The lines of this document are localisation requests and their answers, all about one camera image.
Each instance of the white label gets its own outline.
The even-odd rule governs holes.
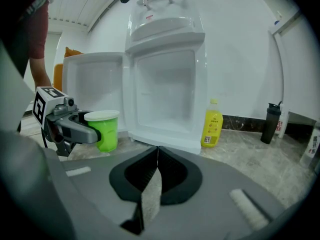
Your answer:
[[[210,141],[211,141],[211,136],[204,137],[204,143],[210,143]]]

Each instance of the white strip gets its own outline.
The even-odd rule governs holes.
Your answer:
[[[82,167],[79,169],[74,169],[74,170],[67,170],[65,173],[68,177],[73,177],[81,174],[86,174],[88,172],[91,172],[91,168],[89,166]]]
[[[269,224],[268,219],[255,207],[241,189],[234,189],[229,195],[254,231],[258,231]]]

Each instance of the black rubber flap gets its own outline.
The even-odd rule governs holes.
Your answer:
[[[281,115],[280,106],[273,103],[269,103],[269,107],[267,108],[266,111],[272,115],[276,115],[276,116]]]
[[[158,147],[148,150],[118,164],[110,174],[109,181],[117,195],[126,201],[139,203],[157,169]]]
[[[161,205],[186,202],[202,184],[202,173],[197,165],[163,146],[158,149],[158,169],[162,178]]]

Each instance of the person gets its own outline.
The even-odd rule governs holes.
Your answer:
[[[7,20],[1,31],[3,44],[22,77],[29,61],[35,88],[51,86],[45,67],[49,0],[16,1],[15,9],[4,13]]]

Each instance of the black water bottle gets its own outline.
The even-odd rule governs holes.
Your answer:
[[[266,120],[264,122],[262,136],[260,139],[262,142],[266,144],[269,144],[271,142],[272,137],[275,134],[278,121],[281,115],[280,104],[281,101],[278,105],[269,103],[269,107],[266,110]]]

